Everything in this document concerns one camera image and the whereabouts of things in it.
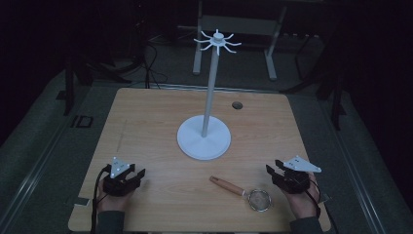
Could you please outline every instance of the hand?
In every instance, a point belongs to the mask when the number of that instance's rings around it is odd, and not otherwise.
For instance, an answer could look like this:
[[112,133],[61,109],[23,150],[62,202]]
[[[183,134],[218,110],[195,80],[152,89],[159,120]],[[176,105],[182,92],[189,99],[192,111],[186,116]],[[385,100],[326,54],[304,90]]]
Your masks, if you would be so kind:
[[123,197],[114,197],[103,192],[103,179],[99,182],[99,195],[97,196],[97,201],[100,201],[97,204],[97,211],[99,213],[117,211],[124,212],[128,202],[133,195],[133,192],[128,193]]
[[[310,180],[312,180],[313,182],[316,182],[316,177],[310,174]],[[310,182],[310,188],[308,189],[308,192],[313,196],[313,198],[316,201],[319,200],[319,191],[316,185],[313,184],[312,182]],[[286,199],[288,200],[291,211],[297,219],[304,218],[304,217],[317,216],[316,206],[305,192],[300,193],[300,194],[289,194],[282,190],[282,193],[285,195]]]

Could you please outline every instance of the vertical pole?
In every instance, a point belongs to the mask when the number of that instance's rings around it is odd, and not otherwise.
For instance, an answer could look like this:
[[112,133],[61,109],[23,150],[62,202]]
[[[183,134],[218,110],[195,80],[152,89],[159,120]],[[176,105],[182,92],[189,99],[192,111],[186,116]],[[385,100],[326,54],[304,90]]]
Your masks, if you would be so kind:
[[[197,26],[197,39],[201,41],[203,30],[203,1],[198,1],[198,26]],[[197,43],[197,48],[195,49],[194,57],[194,67],[192,68],[192,73],[194,75],[199,75],[201,73],[201,62],[203,58],[203,52],[201,51],[201,43]]]
[[218,48],[216,48],[215,46],[212,48],[212,58],[210,60],[209,80],[207,84],[207,94],[206,94],[206,112],[204,114],[202,137],[207,136],[207,125],[209,123],[209,115],[210,115],[210,109],[212,107],[212,99],[213,99],[213,89],[215,87],[216,71],[218,69],[218,61],[219,61],[217,50]]
[[270,57],[273,52],[274,48],[276,47],[277,39],[279,39],[280,36],[280,30],[282,29],[282,22],[285,17],[286,13],[286,7],[282,8],[282,12],[280,13],[279,20],[277,21],[277,25],[274,29],[274,34],[273,34],[273,39],[271,40],[271,45],[267,50],[267,54],[265,56]]

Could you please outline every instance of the table leg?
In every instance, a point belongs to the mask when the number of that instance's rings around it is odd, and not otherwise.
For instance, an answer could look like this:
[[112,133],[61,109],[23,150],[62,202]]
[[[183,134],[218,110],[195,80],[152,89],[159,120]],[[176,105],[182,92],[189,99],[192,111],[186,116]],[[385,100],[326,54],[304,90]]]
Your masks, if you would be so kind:
[[[201,31],[203,26],[203,1],[198,1],[198,27],[197,27],[197,39],[202,40]],[[201,43],[197,43],[197,48],[195,49],[194,67],[192,73],[194,75],[199,75],[201,73],[201,61],[203,58],[203,52],[201,51]]]
[[264,51],[265,61],[267,62],[267,70],[270,80],[274,81],[277,79],[276,69],[274,68],[273,62],[273,52],[276,47],[277,39],[280,36],[280,30],[282,29],[282,21],[285,17],[286,7],[282,7],[282,12],[280,13],[279,20],[274,28],[273,38],[271,40],[270,47]]

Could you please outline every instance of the small dark object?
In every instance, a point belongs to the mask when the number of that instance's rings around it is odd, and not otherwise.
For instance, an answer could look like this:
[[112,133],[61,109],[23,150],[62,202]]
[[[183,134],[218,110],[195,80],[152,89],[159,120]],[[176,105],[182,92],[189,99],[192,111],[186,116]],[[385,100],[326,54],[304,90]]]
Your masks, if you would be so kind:
[[239,101],[234,101],[232,106],[234,107],[234,109],[242,109],[243,108],[243,104],[240,103]]
[[135,177],[126,179],[127,175],[131,172],[134,172],[134,164],[131,164],[131,166],[126,171],[114,178],[111,178],[110,175],[107,175],[103,179],[103,192],[111,196],[123,197],[128,193],[134,191],[140,186],[140,180],[145,176],[145,169],[140,171]]
[[267,165],[267,173],[273,178],[273,184],[290,194],[298,194],[310,188],[310,177],[305,172],[296,172],[286,168],[282,161],[276,160],[276,165],[284,171],[284,175],[279,175]]

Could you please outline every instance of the white mug tree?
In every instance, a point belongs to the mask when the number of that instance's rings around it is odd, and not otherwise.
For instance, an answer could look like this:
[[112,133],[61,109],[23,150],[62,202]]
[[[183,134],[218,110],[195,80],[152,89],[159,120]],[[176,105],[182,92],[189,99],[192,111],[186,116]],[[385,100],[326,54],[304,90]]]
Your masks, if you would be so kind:
[[219,51],[220,48],[223,47],[228,52],[235,53],[231,51],[227,45],[239,46],[241,43],[227,42],[234,34],[225,38],[218,29],[216,29],[212,37],[207,36],[203,32],[202,34],[208,38],[208,40],[199,41],[194,39],[198,43],[209,43],[209,45],[201,50],[205,51],[213,47],[206,93],[205,114],[191,117],[183,122],[177,133],[177,141],[179,147],[188,156],[198,160],[211,160],[223,155],[231,144],[231,133],[228,127],[221,120],[210,116]]

